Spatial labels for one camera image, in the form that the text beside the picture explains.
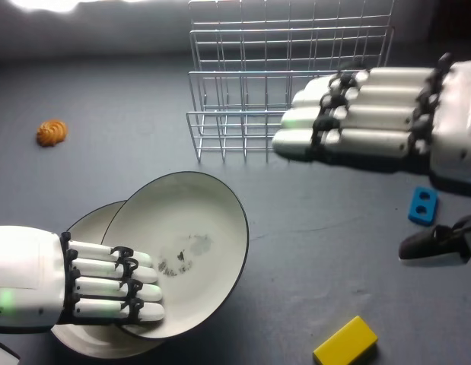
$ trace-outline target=yellow rectangular block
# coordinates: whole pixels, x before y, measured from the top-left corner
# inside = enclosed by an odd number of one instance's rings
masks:
[[[377,336],[360,317],[344,325],[313,355],[322,365],[348,365],[377,342]]]

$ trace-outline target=stacked plate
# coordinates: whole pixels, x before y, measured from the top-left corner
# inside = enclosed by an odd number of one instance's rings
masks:
[[[73,240],[145,252],[159,274],[166,312],[160,323],[53,328],[72,350],[103,359],[146,352],[204,322],[238,282],[249,243],[237,196],[220,180],[195,172],[156,179],[126,202],[85,215],[69,231]]]

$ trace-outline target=background wall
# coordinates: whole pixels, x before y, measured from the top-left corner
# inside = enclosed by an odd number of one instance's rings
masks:
[[[342,0],[342,8],[359,15],[363,1]],[[366,0],[366,9],[378,13],[383,2],[390,1]],[[391,22],[396,27],[395,41],[425,40],[437,2],[396,0]],[[189,50],[191,27],[187,3],[187,0],[85,3],[70,14],[56,14],[24,12],[7,0],[0,0],[0,60],[185,52]],[[268,3],[275,13],[287,16],[287,2],[268,0]],[[308,14],[311,0],[293,0],[292,4],[293,17],[311,16]],[[326,16],[325,9],[331,13],[336,8],[336,0],[322,0],[318,4],[320,17]]]

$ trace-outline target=metal dish rack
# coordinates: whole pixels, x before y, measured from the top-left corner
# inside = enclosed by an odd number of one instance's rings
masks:
[[[191,0],[186,114],[196,158],[263,151],[294,92],[347,62],[386,65],[395,0]]]

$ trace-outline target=blue block with holes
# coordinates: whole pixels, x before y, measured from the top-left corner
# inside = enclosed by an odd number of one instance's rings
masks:
[[[422,226],[431,226],[438,206],[436,191],[418,187],[412,196],[408,219]]]

